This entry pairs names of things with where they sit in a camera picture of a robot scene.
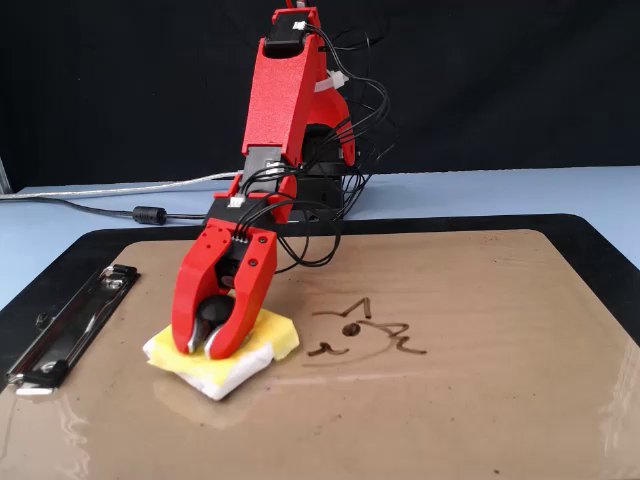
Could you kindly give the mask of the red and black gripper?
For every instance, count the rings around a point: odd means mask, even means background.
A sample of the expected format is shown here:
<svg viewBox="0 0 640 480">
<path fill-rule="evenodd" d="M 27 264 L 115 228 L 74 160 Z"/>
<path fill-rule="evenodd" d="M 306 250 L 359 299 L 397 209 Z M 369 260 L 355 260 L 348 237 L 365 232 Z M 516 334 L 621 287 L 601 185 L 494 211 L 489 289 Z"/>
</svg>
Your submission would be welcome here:
<svg viewBox="0 0 640 480">
<path fill-rule="evenodd" d="M 235 195 L 214 200 L 204 229 L 178 269 L 171 308 L 174 344 L 182 354 L 198 346 L 195 319 L 208 296 L 234 290 L 228 320 L 204 350 L 211 359 L 235 353 L 253 328 L 277 266 L 277 230 L 287 222 L 294 197 L 284 193 Z"/>
</svg>

